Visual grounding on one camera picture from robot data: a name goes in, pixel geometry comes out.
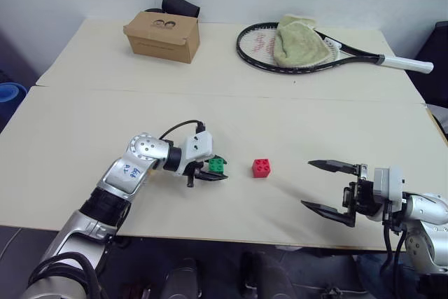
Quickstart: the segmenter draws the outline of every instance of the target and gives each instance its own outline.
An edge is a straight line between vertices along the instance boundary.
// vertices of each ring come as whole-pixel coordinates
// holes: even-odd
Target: racket handle
[[[382,55],[382,57],[384,58],[383,61],[381,61],[382,59],[381,58],[378,63],[378,65],[380,66],[386,66],[404,70],[413,70],[424,74],[429,74],[434,68],[434,64],[432,64],[431,62],[416,61],[412,59],[405,59],[404,57],[387,56],[387,55]]]

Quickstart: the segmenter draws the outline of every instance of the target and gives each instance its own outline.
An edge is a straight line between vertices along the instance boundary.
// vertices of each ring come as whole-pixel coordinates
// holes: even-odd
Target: green cube
[[[215,173],[224,173],[224,159],[214,158],[209,160],[209,171]]]

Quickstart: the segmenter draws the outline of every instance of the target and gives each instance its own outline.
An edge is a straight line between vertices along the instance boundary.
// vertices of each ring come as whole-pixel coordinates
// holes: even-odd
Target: red cube
[[[268,159],[255,159],[252,164],[254,178],[265,178],[271,172]]]

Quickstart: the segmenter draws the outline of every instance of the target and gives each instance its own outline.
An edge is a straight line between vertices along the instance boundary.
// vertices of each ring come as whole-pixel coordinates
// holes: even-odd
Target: cardboard box
[[[197,18],[140,12],[123,27],[136,54],[191,63],[199,47]]]

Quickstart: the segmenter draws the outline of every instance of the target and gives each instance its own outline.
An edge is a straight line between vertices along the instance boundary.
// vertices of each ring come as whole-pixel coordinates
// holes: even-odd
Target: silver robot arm
[[[179,148],[171,141],[147,133],[133,137],[125,154],[111,165],[90,198],[71,215],[44,253],[42,263],[56,260],[58,265],[47,265],[33,274],[29,288],[21,298],[86,298],[87,281],[76,278],[77,270],[83,269],[83,265],[72,258],[73,253],[86,258],[93,269],[98,267],[151,169],[186,175],[189,187],[193,186],[194,178],[207,181],[227,178],[223,174],[201,170],[203,160],[214,155],[212,136],[204,130],[203,124],[201,128],[199,125],[197,133],[188,137]],[[59,256],[69,257],[58,260]]]
[[[404,232],[406,252],[421,280],[429,277],[436,279],[441,292],[446,293],[445,285],[448,278],[446,199],[441,195],[403,192],[405,180],[397,167],[376,168],[374,181],[368,181],[365,164],[352,165],[336,160],[315,160],[309,164],[329,172],[353,174],[358,179],[344,189],[342,205],[348,209],[347,212],[341,214],[335,208],[302,201],[306,207],[325,218],[350,227],[355,226],[358,212],[373,221],[381,221],[386,229],[396,234]],[[391,262],[389,258],[384,266]],[[425,294],[430,292],[431,296],[434,293],[431,292],[431,287],[436,287],[433,284],[421,286],[425,288],[422,291],[425,291]]]

